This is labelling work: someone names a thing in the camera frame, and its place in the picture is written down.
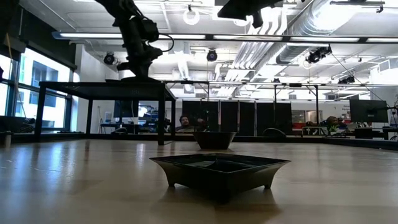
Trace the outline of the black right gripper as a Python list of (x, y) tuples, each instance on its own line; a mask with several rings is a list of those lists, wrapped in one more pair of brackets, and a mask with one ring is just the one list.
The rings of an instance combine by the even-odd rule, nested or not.
[(253, 18), (253, 28), (262, 27), (264, 21), (258, 8), (274, 7), (281, 0), (229, 0), (217, 13), (220, 18), (245, 19)]

